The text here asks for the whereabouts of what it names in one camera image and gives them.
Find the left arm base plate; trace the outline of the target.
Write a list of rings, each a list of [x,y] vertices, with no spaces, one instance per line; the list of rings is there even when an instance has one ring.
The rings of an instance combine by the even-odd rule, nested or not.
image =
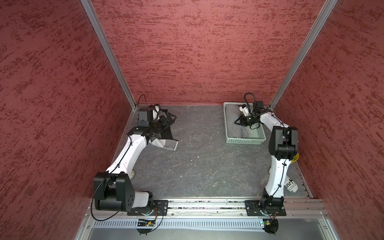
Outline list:
[[[132,208],[127,215],[140,217],[163,217],[167,215],[168,206],[168,200],[153,200],[147,207]]]

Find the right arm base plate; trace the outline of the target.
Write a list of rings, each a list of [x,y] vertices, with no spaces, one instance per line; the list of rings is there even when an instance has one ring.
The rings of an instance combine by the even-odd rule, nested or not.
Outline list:
[[[285,217],[287,215],[283,204],[262,204],[259,200],[246,200],[245,210],[248,217]]]

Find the black white checkered scarf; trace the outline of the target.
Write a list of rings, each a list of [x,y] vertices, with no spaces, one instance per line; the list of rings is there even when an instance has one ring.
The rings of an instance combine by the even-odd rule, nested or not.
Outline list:
[[[153,107],[155,109],[156,119],[158,118],[159,113],[169,112],[167,109],[161,109],[161,106],[158,104],[150,105],[150,107]],[[149,143],[161,149],[175,151],[177,149],[179,141],[173,138],[172,131],[171,131],[170,133],[154,134],[150,138]]]

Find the grey knitted scarf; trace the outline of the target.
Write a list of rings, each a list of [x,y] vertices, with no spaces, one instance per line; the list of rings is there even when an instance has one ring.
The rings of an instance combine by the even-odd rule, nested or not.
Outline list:
[[[248,139],[250,138],[250,134],[248,132],[248,128],[250,126],[245,125],[242,121],[244,118],[244,112],[243,110],[246,109],[246,112],[248,113],[247,105],[235,105],[235,104],[228,104],[225,107],[226,110],[226,126],[227,126],[227,133],[229,138],[236,138],[236,139]]]

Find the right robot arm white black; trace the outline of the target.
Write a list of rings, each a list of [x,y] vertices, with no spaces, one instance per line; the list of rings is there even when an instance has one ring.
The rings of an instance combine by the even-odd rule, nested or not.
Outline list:
[[[260,200],[260,209],[270,215],[284,206],[284,183],[288,168],[298,154],[298,129],[284,124],[274,113],[268,112],[258,117],[240,115],[235,124],[250,127],[263,124],[271,131],[269,153],[272,158],[268,183]]]

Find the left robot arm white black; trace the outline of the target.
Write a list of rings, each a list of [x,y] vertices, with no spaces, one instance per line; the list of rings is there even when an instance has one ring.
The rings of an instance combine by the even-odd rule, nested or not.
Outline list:
[[[127,141],[117,159],[105,172],[94,178],[92,205],[98,211],[129,213],[138,211],[144,216],[156,215],[151,192],[136,191],[131,182],[133,168],[147,145],[175,151],[178,141],[173,138],[171,125],[177,116],[168,110],[150,106],[139,111],[137,125],[128,132]]]

